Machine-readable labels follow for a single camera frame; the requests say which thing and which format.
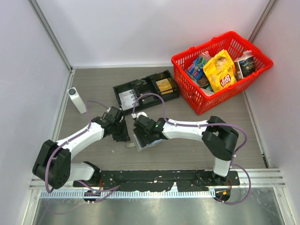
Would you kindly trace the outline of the black cards stack in tray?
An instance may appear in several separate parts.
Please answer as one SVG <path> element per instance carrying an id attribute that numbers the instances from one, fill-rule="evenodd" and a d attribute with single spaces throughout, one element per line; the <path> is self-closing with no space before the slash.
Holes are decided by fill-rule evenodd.
<path id="1" fill-rule="evenodd" d="M 145 92 L 145 93 L 142 94 L 143 97 L 141 98 L 141 102 L 143 104 L 151 104 L 152 102 L 156 101 L 156 97 L 153 96 L 153 95 L 147 95 L 147 96 L 145 96 L 145 94 L 149 94 L 149 93 L 151 93 L 151 91 L 147 91 L 147 92 Z"/>

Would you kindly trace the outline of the white cards stack in tray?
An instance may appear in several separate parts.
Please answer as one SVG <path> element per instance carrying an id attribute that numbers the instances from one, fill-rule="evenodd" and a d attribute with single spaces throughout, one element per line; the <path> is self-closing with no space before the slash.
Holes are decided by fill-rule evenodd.
<path id="1" fill-rule="evenodd" d="M 133 89 L 119 93 L 119 98 L 124 111 L 133 108 L 134 104 L 135 106 L 139 105 L 139 102 L 136 103 L 137 97 Z"/>

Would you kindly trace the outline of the yellow Lays chips bag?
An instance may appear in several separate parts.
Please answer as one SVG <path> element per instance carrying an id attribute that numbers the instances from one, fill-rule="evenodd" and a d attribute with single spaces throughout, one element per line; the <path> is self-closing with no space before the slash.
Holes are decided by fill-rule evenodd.
<path id="1" fill-rule="evenodd" d="M 215 93 L 237 82 L 234 62 L 225 49 L 211 58 L 204 65 L 203 71 Z"/>

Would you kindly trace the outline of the blue toothpaste box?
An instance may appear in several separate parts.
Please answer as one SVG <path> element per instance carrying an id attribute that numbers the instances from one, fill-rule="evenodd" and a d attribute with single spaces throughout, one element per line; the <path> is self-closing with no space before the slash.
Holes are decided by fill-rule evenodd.
<path id="1" fill-rule="evenodd" d="M 196 63 L 196 59 L 192 62 L 192 64 L 185 70 L 185 72 L 192 78 L 194 78 L 195 80 L 199 81 L 203 75 L 203 68 L 199 69 L 196 67 L 195 63 Z"/>

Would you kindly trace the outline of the green sponge pack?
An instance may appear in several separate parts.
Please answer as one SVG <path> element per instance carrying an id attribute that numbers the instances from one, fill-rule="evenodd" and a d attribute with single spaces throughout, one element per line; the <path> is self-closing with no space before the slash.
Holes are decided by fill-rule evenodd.
<path id="1" fill-rule="evenodd" d="M 198 56 L 195 65 L 197 68 L 202 69 L 206 63 L 207 60 L 203 56 Z"/>

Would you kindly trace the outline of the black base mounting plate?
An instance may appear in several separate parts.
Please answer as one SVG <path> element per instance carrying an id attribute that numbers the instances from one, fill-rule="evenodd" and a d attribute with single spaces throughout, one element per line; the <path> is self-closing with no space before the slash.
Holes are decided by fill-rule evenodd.
<path id="1" fill-rule="evenodd" d="M 206 170 L 102 170 L 91 180 L 73 182 L 74 187 L 84 184 L 104 190 L 118 186 L 118 191 L 124 192 L 167 192 L 176 184 L 179 192 L 192 192 L 206 191 L 214 186 L 238 186 L 240 180 L 236 171 L 230 171 L 226 178 L 220 178 Z"/>

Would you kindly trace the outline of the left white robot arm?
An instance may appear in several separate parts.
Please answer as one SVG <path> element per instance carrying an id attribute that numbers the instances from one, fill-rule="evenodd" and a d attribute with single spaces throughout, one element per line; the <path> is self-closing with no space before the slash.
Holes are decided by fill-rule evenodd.
<path id="1" fill-rule="evenodd" d="M 94 187 L 100 183 L 100 169 L 87 161 L 72 163 L 72 159 L 94 142 L 107 136 L 112 136 L 116 142 L 130 141 L 124 112 L 114 106 L 101 117 L 91 119 L 87 126 L 71 136 L 58 141 L 45 141 L 32 173 L 45 182 L 49 193 L 69 181 L 79 186 Z"/>

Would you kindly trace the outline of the red plastic shopping basket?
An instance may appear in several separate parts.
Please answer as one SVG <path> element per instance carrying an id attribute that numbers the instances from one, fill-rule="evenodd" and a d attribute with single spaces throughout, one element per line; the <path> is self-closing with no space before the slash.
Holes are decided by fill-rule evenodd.
<path id="1" fill-rule="evenodd" d="M 254 63 L 249 68 L 254 72 L 245 78 L 236 78 L 234 60 L 247 50 L 252 54 Z M 188 67 L 205 51 L 212 57 L 203 67 L 214 92 L 210 96 L 187 74 Z M 214 37 L 197 47 L 190 47 L 172 56 L 171 61 L 180 94 L 198 115 L 246 90 L 264 71 L 273 66 L 271 59 L 234 31 Z"/>

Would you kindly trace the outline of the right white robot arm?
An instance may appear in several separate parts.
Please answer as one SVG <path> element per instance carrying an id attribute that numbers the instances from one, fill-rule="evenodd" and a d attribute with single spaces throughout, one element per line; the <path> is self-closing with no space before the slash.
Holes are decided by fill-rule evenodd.
<path id="1" fill-rule="evenodd" d="M 176 121 L 159 118 L 157 121 L 145 115 L 134 119 L 134 134 L 140 149 L 155 145 L 161 140 L 188 139 L 201 141 L 215 157 L 212 181 L 223 185 L 229 179 L 238 132 L 217 116 L 198 122 Z"/>

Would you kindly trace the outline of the black coffee package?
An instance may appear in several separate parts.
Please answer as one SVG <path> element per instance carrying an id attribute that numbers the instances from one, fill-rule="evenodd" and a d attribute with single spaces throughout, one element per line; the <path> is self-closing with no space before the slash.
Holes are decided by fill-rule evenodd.
<path id="1" fill-rule="evenodd" d="M 234 61 L 238 80 L 242 80 L 256 71 L 253 55 L 246 55 Z"/>

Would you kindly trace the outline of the white cylindrical bottle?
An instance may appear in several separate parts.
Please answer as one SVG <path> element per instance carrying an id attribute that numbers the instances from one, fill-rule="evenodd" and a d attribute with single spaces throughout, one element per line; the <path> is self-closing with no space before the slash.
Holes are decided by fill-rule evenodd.
<path id="1" fill-rule="evenodd" d="M 77 108 L 77 110 L 79 111 L 80 114 L 84 114 L 87 112 L 85 103 L 83 102 L 82 98 L 80 97 L 77 89 L 75 87 L 72 87 L 70 89 L 68 89 L 68 95 L 71 99 L 71 101 L 73 102 L 73 104 L 75 105 L 75 107 Z"/>

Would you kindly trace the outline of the gold cards stack in tray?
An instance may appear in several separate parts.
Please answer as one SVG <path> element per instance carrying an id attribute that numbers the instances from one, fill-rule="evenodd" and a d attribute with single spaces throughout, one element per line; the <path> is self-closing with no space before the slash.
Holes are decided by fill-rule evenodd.
<path id="1" fill-rule="evenodd" d="M 161 95 L 174 93 L 176 91 L 174 82 L 168 78 L 156 81 L 156 85 Z"/>

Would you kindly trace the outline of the black three-compartment card tray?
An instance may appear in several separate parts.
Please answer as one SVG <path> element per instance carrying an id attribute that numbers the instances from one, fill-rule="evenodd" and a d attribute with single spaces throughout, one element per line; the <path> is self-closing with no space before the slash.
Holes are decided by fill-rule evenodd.
<path id="1" fill-rule="evenodd" d="M 165 102 L 180 96 L 179 87 L 169 70 L 115 86 L 113 90 L 119 107 L 125 115 L 131 114 L 134 106 L 135 111 L 138 112 L 161 103 L 161 100 L 153 95 L 143 97 L 136 102 L 143 94 L 155 93 Z"/>

